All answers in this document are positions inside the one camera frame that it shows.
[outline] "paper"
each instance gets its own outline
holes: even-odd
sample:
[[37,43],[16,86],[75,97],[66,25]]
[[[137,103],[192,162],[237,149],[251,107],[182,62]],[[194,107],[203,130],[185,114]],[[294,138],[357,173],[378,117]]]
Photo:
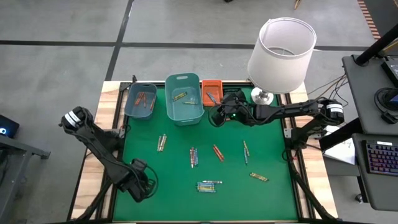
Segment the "paper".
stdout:
[[[329,135],[338,129],[339,127],[336,126],[327,126],[325,128],[325,130],[327,131],[326,135]],[[323,155],[332,159],[355,165],[355,147],[353,139],[347,139],[342,143],[331,147],[330,149],[326,150]]]

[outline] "table lamp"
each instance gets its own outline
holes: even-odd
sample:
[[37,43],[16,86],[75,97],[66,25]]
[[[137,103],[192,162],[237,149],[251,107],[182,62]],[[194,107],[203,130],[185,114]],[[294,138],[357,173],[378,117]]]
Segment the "table lamp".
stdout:
[[255,88],[252,100],[269,105],[274,94],[289,93],[304,81],[317,35],[306,22],[294,18],[268,20],[248,63]]

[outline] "orange tray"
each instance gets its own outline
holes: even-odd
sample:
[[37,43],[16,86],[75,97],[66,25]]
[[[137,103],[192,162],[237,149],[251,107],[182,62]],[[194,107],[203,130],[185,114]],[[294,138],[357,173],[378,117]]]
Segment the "orange tray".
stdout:
[[221,103],[223,99],[223,81],[221,80],[202,80],[201,82],[201,97],[203,105],[215,106],[216,104],[211,100],[207,93],[211,93],[216,99],[217,103]]

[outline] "gray floor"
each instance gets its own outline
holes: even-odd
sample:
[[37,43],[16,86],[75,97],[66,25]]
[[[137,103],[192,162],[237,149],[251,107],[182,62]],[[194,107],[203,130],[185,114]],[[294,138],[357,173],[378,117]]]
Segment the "gray floor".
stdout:
[[[3,0],[0,40],[116,41],[127,0]],[[313,26],[317,45],[364,46],[374,42],[357,0],[136,0],[125,42],[253,44],[260,27],[275,17],[296,17]],[[84,147],[57,126],[75,106],[95,111],[112,47],[0,45],[0,113],[21,123],[17,138],[51,151],[47,161],[33,159],[24,197],[12,219],[28,223],[61,222],[67,217]],[[250,50],[122,48],[113,80],[164,80],[173,73],[201,78],[246,79]],[[316,51],[305,80],[308,92],[343,74],[341,57],[360,52]],[[322,90],[315,91],[311,98]],[[349,86],[339,91],[356,117]],[[398,213],[359,205],[352,179],[332,177],[340,218],[392,223]]]

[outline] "teal plastic basket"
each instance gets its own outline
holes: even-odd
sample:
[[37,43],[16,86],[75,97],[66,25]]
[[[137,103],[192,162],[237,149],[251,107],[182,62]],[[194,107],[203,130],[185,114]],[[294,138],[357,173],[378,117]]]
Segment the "teal plastic basket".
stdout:
[[[134,119],[151,119],[152,109],[150,108],[150,106],[152,104],[152,100],[156,100],[156,91],[156,86],[150,83],[132,84],[130,86],[126,106],[124,107],[124,114]],[[144,92],[146,94],[146,106],[144,106],[144,100],[141,100],[138,105],[134,104],[138,94],[141,92]]]
[[[187,92],[187,95],[174,101],[174,97]],[[197,124],[205,110],[201,102],[199,77],[194,73],[171,75],[165,82],[167,116],[176,125]]]

